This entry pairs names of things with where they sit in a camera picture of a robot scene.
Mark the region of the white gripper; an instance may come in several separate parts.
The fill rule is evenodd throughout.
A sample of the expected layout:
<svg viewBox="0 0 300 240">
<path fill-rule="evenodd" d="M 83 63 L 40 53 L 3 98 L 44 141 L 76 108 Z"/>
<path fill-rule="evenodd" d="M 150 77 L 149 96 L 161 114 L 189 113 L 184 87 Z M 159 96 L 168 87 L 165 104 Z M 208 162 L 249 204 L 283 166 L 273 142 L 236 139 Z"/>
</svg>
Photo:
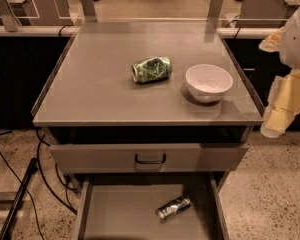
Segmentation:
<svg viewBox="0 0 300 240">
<path fill-rule="evenodd" d="M 263 115 L 261 134 L 278 138 L 300 114 L 300 6 L 284 28 L 261 41 L 259 49 L 269 53 L 279 52 L 281 62 L 295 68 L 285 77 L 275 77 Z"/>
</svg>

